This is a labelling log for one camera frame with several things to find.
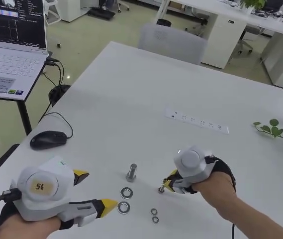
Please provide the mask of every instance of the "laptop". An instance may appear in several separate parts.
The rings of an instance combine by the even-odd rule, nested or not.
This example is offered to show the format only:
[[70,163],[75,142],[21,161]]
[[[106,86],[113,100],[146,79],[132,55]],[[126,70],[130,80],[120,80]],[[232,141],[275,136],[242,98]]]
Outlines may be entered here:
[[0,98],[24,100],[47,56],[43,0],[0,0]]

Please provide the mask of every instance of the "washer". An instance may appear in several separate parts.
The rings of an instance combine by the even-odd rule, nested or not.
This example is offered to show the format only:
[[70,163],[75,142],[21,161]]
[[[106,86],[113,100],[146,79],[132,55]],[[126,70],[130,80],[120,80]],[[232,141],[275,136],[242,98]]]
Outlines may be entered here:
[[[128,196],[124,195],[124,192],[126,192],[126,191],[129,192]],[[125,187],[125,188],[121,189],[120,194],[124,199],[130,199],[133,195],[133,192],[132,192],[131,188]]]
[[[120,208],[121,205],[126,205],[126,206],[127,206],[126,211],[123,211],[123,210]],[[125,202],[125,201],[122,201],[122,202],[118,203],[117,208],[118,208],[118,211],[119,211],[121,214],[127,214],[127,213],[130,211],[130,205],[129,205],[129,203],[127,203],[127,202]]]
[[151,212],[151,214],[152,214],[153,216],[155,216],[155,215],[158,214],[158,210],[155,209],[155,208],[152,208],[152,209],[150,210],[150,212]]
[[157,224],[157,223],[159,222],[159,218],[158,218],[157,216],[153,216],[153,217],[152,217],[152,222],[153,222],[154,224]]

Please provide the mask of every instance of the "computer mouse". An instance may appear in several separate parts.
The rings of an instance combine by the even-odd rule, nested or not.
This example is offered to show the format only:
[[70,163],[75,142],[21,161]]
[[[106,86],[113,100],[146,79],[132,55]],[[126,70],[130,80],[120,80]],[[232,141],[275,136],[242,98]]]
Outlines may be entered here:
[[41,150],[54,148],[66,144],[67,136],[59,131],[44,131],[36,136],[30,142],[32,149]]

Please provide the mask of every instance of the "computer monitor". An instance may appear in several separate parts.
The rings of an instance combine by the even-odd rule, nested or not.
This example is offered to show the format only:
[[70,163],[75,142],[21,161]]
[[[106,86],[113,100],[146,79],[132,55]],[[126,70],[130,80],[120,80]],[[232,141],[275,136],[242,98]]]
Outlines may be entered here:
[[0,42],[46,49],[43,0],[0,0]]
[[283,0],[267,0],[262,10],[277,12],[283,5]]

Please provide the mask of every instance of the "wrist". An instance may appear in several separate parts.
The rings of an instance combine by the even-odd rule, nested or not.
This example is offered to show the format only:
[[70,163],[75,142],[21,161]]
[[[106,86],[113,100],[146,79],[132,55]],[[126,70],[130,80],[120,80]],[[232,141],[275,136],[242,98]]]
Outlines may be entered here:
[[242,206],[241,204],[242,201],[239,198],[233,197],[220,204],[216,210],[221,217],[233,223],[237,214],[240,212],[240,207]]

